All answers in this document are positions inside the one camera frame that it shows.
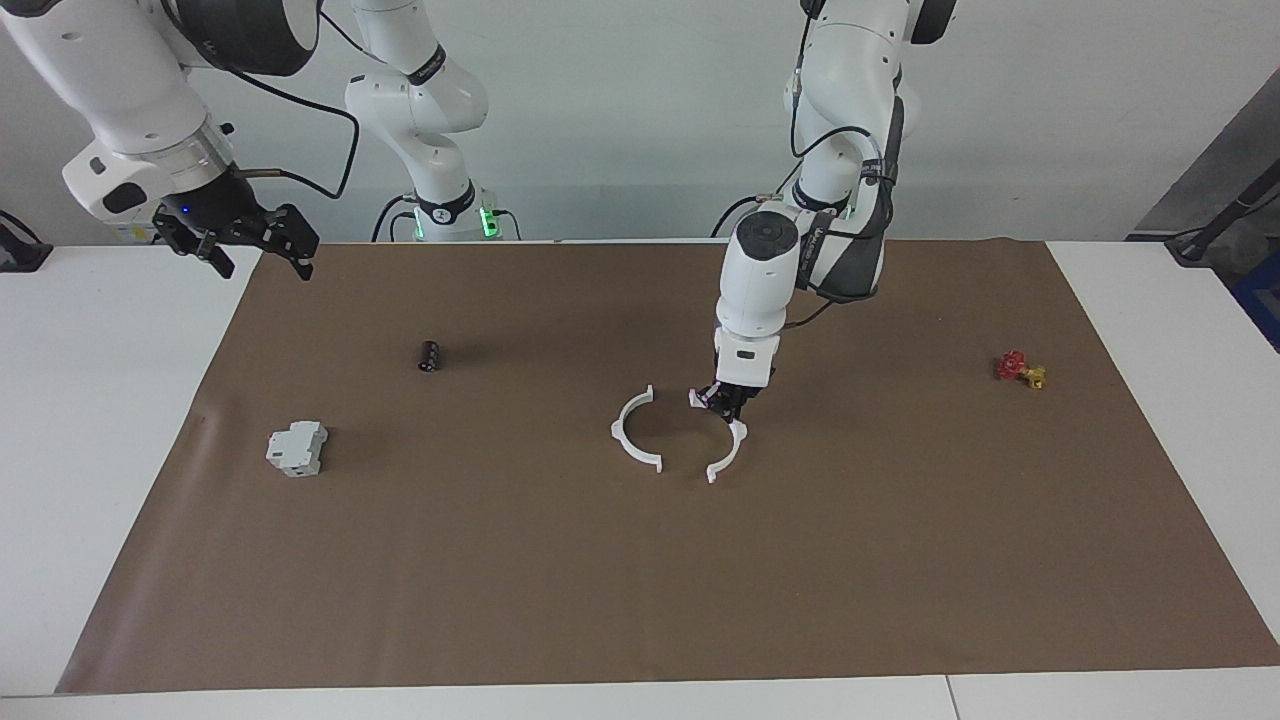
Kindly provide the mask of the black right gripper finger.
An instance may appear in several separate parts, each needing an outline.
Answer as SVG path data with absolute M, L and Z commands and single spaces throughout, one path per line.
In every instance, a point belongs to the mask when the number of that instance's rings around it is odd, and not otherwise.
M 223 279 L 230 279 L 236 272 L 236 264 L 220 246 L 215 234 L 209 232 L 195 233 L 179 218 L 157 210 L 154 215 L 154 227 L 159 238 L 179 256 L 192 256 L 210 265 Z
M 320 237 L 303 213 L 293 204 L 283 204 L 268 211 L 264 223 L 264 251 L 285 259 L 298 278 L 310 281 Z

